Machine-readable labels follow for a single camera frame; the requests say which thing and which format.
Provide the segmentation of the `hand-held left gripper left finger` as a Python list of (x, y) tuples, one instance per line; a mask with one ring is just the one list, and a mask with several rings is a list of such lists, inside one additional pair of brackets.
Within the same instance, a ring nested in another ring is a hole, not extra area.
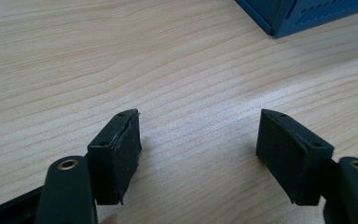
[(98, 205), (123, 203), (142, 151), (139, 112), (120, 112), (89, 143), (87, 162)]

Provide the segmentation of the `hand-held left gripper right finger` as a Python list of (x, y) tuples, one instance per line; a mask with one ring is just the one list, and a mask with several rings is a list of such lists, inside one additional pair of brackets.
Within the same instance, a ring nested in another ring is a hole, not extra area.
[(324, 165), (334, 147), (278, 111), (262, 109), (256, 155), (265, 163), (292, 203), (317, 205)]

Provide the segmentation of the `blue plastic file rack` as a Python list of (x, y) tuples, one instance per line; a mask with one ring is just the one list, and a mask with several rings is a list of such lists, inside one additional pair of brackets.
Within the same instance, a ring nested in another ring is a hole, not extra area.
[(292, 35), (358, 13), (358, 0), (235, 0), (267, 34)]

